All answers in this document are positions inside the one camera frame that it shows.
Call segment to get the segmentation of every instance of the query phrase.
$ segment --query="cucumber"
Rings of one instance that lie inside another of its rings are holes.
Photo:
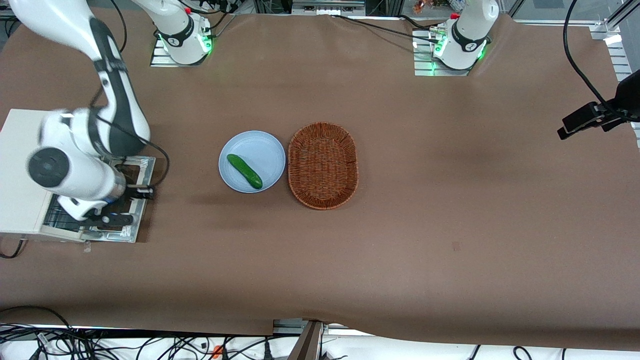
[[[262,179],[260,178],[260,176],[258,176],[258,174],[256,174],[256,172],[253,171],[253,169],[249,167],[249,165],[247,165],[240,156],[235,154],[229,154],[227,155],[227,160],[229,160],[231,165],[234,168],[236,168],[236,170],[238,170],[238,172],[240,172],[242,176],[244,176],[244,178],[247,180],[247,182],[249,183],[249,185],[251,185],[252,188],[254,189],[262,188]]]

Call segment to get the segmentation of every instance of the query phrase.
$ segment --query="white box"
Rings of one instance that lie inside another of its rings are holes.
[[[43,225],[53,194],[27,173],[48,111],[12,109],[0,131],[0,235],[29,240],[84,242],[80,232]]]

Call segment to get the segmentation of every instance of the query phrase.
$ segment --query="metal frame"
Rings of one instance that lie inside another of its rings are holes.
[[[322,322],[307,322],[287,360],[318,360],[323,332],[324,324]]]
[[[640,0],[627,0],[622,3],[622,5],[615,9],[611,13],[611,16],[605,20],[604,24],[607,26],[607,29],[616,29],[618,25],[620,25],[620,22],[637,9],[638,6],[640,6]]]
[[[509,11],[507,12],[507,14],[513,18],[516,13],[520,10],[520,8],[522,7],[522,4],[524,4],[525,0],[516,0],[515,3],[513,3],[513,6],[509,9]]]
[[[279,319],[273,321],[273,334],[302,334],[306,321],[302,318]],[[324,325],[324,335],[327,336],[372,336],[366,332],[358,331],[341,325],[330,323]]]

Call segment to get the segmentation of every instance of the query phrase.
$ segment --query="black cable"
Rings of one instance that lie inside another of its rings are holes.
[[[169,166],[171,165],[171,160],[169,159],[169,154],[166,153],[166,151],[164,151],[163,148],[161,148],[160,146],[154,144],[153,142],[144,139],[140,136],[138,136],[137,134],[134,134],[132,132],[130,132],[129,130],[124,129],[122,126],[118,125],[118,124],[114,124],[112,122],[108,122],[107,120],[104,120],[102,117],[100,117],[97,113],[95,115],[96,119],[102,121],[105,124],[108,124],[109,126],[115,127],[116,129],[120,130],[121,132],[135,138],[138,139],[138,141],[140,141],[141,143],[144,143],[145,145],[149,145],[151,147],[153,147],[155,150],[158,150],[160,153],[162,153],[162,155],[164,156],[164,158],[166,159],[166,166],[164,167],[164,172],[162,174],[162,176],[160,177],[160,179],[158,181],[156,181],[154,184],[149,185],[149,188],[155,188],[158,185],[160,185],[164,179],[166,179],[167,174],[169,173]]]
[[[174,344],[174,345],[172,345],[172,346],[170,346],[168,349],[166,349],[162,354],[160,354],[160,356],[157,358],[157,360],[162,359],[162,357],[163,357],[164,355],[166,355],[166,353],[168,353],[168,352],[172,351],[172,350],[173,350],[173,348],[174,348],[174,346],[175,346],[175,344]]]
[[[218,22],[215,25],[207,28],[207,30],[213,30],[213,29],[217,28],[218,25],[220,25],[222,23],[222,20],[224,20],[225,16],[227,16],[227,13],[222,14],[222,17],[220,17],[220,20],[218,20]]]
[[[235,354],[233,354],[233,355],[229,356],[229,360],[231,360],[231,359],[233,359],[234,357],[236,357],[236,356],[238,356],[238,355],[242,354],[244,351],[247,351],[248,349],[250,349],[250,348],[254,347],[255,345],[260,345],[261,343],[263,343],[263,342],[265,342],[265,341],[269,341],[269,340],[273,340],[273,339],[278,339],[278,338],[284,338],[284,337],[285,337],[285,336],[271,336],[271,337],[268,337],[268,338],[264,338],[263,340],[256,341],[255,343],[253,343],[253,344],[251,344],[251,345],[248,345],[248,346],[247,346],[247,347],[245,347],[244,349],[242,349],[242,350],[238,350]]]
[[[178,354],[178,351],[180,351],[180,350],[186,350],[186,351],[191,352],[193,355],[195,355],[196,360],[198,360],[198,354],[195,351],[193,351],[191,349],[188,349],[188,348],[184,348],[185,346],[189,345],[189,343],[191,341],[195,340],[195,338],[188,338],[188,339],[187,338],[179,338],[179,339],[180,339],[180,341],[178,342],[178,344],[180,344],[180,342],[183,342],[183,344],[181,344],[179,347],[177,347],[175,349],[173,354],[169,357],[169,360],[173,360],[173,358],[176,356],[176,354]]]
[[[100,86],[100,88],[98,89],[98,91],[95,92],[95,94],[93,95],[93,97],[91,98],[91,101],[89,102],[89,107],[92,108],[95,106],[95,103],[98,102],[98,99],[100,98],[100,95],[102,95],[102,92],[104,91],[104,89],[102,88],[102,86]]]
[[[142,353],[142,349],[143,349],[145,346],[147,346],[147,345],[151,344],[151,341],[152,341],[152,340],[153,340],[153,339],[148,339],[147,341],[145,341],[144,343],[142,343],[142,345],[140,345],[140,349],[138,350],[138,353],[136,354],[136,360],[139,360],[139,359],[140,359],[140,354]]]
[[[418,24],[417,22],[415,22],[412,18],[410,18],[407,15],[400,14],[400,15],[398,15],[398,17],[401,18],[401,19],[407,20],[408,22],[411,22],[411,25],[415,26],[418,29],[428,30],[429,28],[431,28],[431,25],[423,26],[423,25]]]
[[[188,343],[188,346],[190,346],[191,348],[193,348],[193,350],[195,350],[196,352],[199,352],[199,353],[203,354],[204,356],[203,356],[202,360],[204,360],[204,358],[205,358],[205,357],[207,357],[207,356],[214,356],[214,355],[216,355],[216,354],[218,354],[218,355],[222,355],[222,348],[223,348],[225,345],[227,345],[227,343],[228,343],[229,341],[231,341],[231,339],[233,339],[233,338],[234,338],[233,336],[231,336],[231,337],[225,337],[225,340],[223,341],[222,346],[221,346],[220,348],[218,348],[218,351],[215,351],[215,350],[214,350],[214,352],[213,352],[213,353],[210,353],[210,352],[209,352],[209,338],[207,338],[207,349],[206,349],[206,350],[204,350],[204,351],[201,351],[199,348],[197,348],[196,346],[194,346],[194,345],[193,345],[193,344],[191,344],[191,343]]]
[[[525,359],[522,359],[520,356],[518,356],[518,350],[524,351],[524,353],[527,354],[528,360],[533,360],[531,358],[531,354],[524,347],[514,347],[513,348],[513,357],[515,357],[518,360],[525,360]]]
[[[11,23],[11,26],[9,26],[9,36],[7,36],[7,37],[10,37],[13,34],[13,32],[12,32],[13,31],[13,26],[18,24],[18,23],[19,23],[19,21],[14,21],[14,22]]]
[[[180,1],[180,3],[182,3],[184,6],[188,7],[189,9],[191,9],[192,12],[199,13],[199,14],[205,14],[206,15],[206,14],[224,12],[222,10],[213,10],[212,12],[206,12],[206,11],[191,7],[190,5],[185,3],[183,0],[178,0],[178,1]]]
[[[480,350],[480,345],[476,345],[473,353],[471,353],[471,357],[469,358],[469,360],[474,360],[476,358],[476,355],[478,355],[479,350]]]
[[[122,30],[124,32],[124,39],[122,39],[122,45],[120,46],[120,52],[122,52],[127,46],[127,37],[129,37],[127,33],[127,23],[124,21],[124,16],[122,16],[122,12],[120,11],[120,8],[118,7],[118,4],[116,4],[115,0],[111,0],[111,4],[113,4],[113,7],[116,8],[118,16],[120,16],[120,21],[122,21]]]
[[[15,25],[16,22],[20,22],[20,20],[17,17],[9,17],[7,19],[4,19],[4,33],[6,34],[6,37],[9,38],[11,36],[10,33],[10,28],[7,28],[7,25],[9,25],[9,22],[11,21],[11,26],[13,27],[13,25]]]
[[[19,306],[12,306],[12,307],[7,307],[6,309],[2,309],[0,310],[0,314],[1,313],[6,313],[7,311],[14,311],[14,310],[23,310],[23,309],[34,309],[34,310],[42,310],[42,311],[47,311],[48,313],[51,313],[53,315],[56,316],[56,318],[58,318],[63,324],[65,324],[65,326],[68,329],[73,329],[73,327],[71,327],[71,325],[69,324],[69,322],[67,321],[67,319],[65,319],[64,317],[62,317],[62,315],[58,314],[55,310],[49,309],[48,307],[44,307],[44,306],[37,306],[37,305],[19,305]]]
[[[425,40],[427,42],[431,42],[434,44],[437,44],[438,41],[436,39],[432,39],[432,38],[426,38],[426,37],[417,37],[415,35],[411,35],[411,34],[407,34],[407,33],[403,33],[401,31],[396,31],[393,29],[387,29],[387,28],[383,28],[382,26],[378,26],[378,25],[374,25],[374,24],[369,24],[368,22],[364,22],[364,21],[360,21],[360,20],[356,20],[356,19],[352,19],[350,17],[346,17],[346,16],[342,16],[342,15],[332,15],[333,17],[339,17],[340,19],[344,19],[344,20],[348,20],[348,21],[352,21],[355,22],[357,24],[361,24],[361,25],[366,25],[369,26],[371,28],[375,28],[375,29],[380,29],[380,30],[384,30],[384,31],[388,31],[390,33],[394,33],[394,34],[398,34],[398,35],[402,35],[404,37],[408,37],[408,38],[416,38],[416,39],[420,39],[420,40]]]
[[[575,7],[575,4],[577,3],[577,1],[578,0],[573,0],[571,2],[571,5],[569,6],[569,9],[566,12],[566,18],[564,19],[564,26],[563,26],[563,30],[562,30],[562,40],[563,40],[563,46],[564,46],[564,54],[566,55],[567,60],[569,60],[569,63],[571,64],[571,67],[573,67],[575,72],[580,76],[580,78],[582,78],[582,80],[587,85],[589,90],[591,90],[591,92],[593,92],[593,95],[595,95],[596,98],[598,98],[598,101],[600,101],[602,106],[604,106],[604,108],[607,111],[609,111],[615,117],[619,117],[619,118],[621,118],[621,119],[623,119],[625,121],[632,121],[632,122],[639,121],[638,119],[632,119],[632,118],[627,117],[624,114],[621,114],[618,111],[614,110],[614,108],[611,105],[609,105],[609,103],[604,99],[604,97],[602,97],[602,95],[600,95],[600,92],[598,92],[598,90],[595,88],[595,86],[593,86],[593,84],[590,82],[590,80],[587,78],[587,76],[582,72],[582,70],[580,70],[578,65],[573,60],[573,56],[571,56],[571,52],[569,51],[569,40],[568,40],[568,35],[567,34],[568,34],[568,28],[569,28],[569,19],[571,18],[571,13],[573,12],[573,8]]]
[[[25,242],[26,242],[25,239],[20,239],[20,241],[18,241],[18,246],[15,248],[15,251],[13,252],[13,254],[5,255],[2,252],[0,252],[0,258],[3,258],[3,259],[14,259],[14,258],[16,258],[20,254],[20,250],[22,250],[22,246],[24,245]]]

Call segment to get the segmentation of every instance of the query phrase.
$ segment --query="wire bundle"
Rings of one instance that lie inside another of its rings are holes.
[[[220,348],[211,350],[209,338],[206,338],[206,346],[204,346],[203,344],[203,347],[198,347],[193,344],[193,342],[197,338],[202,337],[201,334],[188,334],[189,336],[173,336],[169,334],[165,336],[150,338],[138,347],[110,347],[101,343],[101,341],[104,341],[104,339],[100,338],[99,336],[100,330],[74,328],[64,317],[62,317],[54,310],[49,309],[48,307],[9,307],[8,309],[0,310],[0,316],[3,313],[19,311],[23,309],[46,311],[50,314],[53,314],[65,326],[65,328],[62,329],[50,329],[33,327],[30,325],[19,323],[0,322],[0,345],[8,341],[24,338],[25,336],[35,337],[35,340],[38,343],[38,348],[30,357],[30,360],[40,359],[41,355],[43,355],[44,359],[47,360],[49,359],[49,356],[70,356],[71,360],[122,360],[122,358],[115,353],[117,350],[137,350],[136,360],[140,360],[140,355],[145,347],[157,343],[161,340],[170,338],[173,338],[173,344],[169,346],[160,356],[158,356],[157,360],[162,360],[162,358],[164,357],[166,357],[166,360],[174,360],[175,356],[181,350],[192,353],[194,360],[212,360],[216,355],[222,355],[224,359],[228,358],[229,360],[238,355],[242,355],[247,357],[249,360],[254,360],[246,356],[244,354],[244,351],[269,340],[286,337],[285,335],[270,336],[264,338],[263,340],[256,341],[255,343],[252,343],[241,350],[231,351],[227,351],[226,347],[229,341],[234,339],[233,336],[225,337],[224,342],[222,343],[222,346]]]

